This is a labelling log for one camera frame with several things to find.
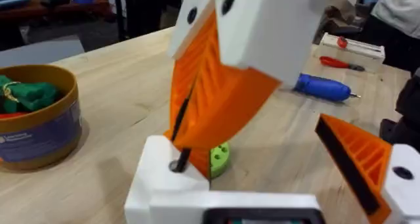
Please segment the finger of the white orange right gripper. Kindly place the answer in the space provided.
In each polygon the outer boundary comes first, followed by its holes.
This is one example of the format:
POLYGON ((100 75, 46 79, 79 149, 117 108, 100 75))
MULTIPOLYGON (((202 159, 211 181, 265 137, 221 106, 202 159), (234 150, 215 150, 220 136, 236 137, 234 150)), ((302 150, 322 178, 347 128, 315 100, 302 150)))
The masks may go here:
POLYGON ((174 60, 171 83, 170 132, 175 140, 194 81, 215 30, 215 0, 183 0, 168 48, 174 60))
POLYGON ((322 15, 322 0, 215 0, 215 30, 174 145, 229 140, 284 83, 295 85, 322 15))

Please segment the bare white left gripper left finger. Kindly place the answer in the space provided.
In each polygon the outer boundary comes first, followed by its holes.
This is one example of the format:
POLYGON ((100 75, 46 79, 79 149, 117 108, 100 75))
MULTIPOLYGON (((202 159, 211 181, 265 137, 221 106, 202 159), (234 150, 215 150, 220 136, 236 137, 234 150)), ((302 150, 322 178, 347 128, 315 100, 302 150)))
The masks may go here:
POLYGON ((124 205, 128 224, 151 224, 150 201, 155 192, 209 190, 209 181, 193 165, 175 173, 170 164, 180 152, 163 135, 147 137, 124 205))

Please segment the white orange left gripper right finger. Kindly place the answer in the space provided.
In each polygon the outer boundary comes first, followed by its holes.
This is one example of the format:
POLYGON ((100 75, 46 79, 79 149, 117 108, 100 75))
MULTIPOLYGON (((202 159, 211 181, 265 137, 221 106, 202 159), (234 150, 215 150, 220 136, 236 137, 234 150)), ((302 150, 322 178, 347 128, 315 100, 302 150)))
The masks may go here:
POLYGON ((366 223, 419 222, 419 152, 320 114, 315 132, 364 211, 366 223))

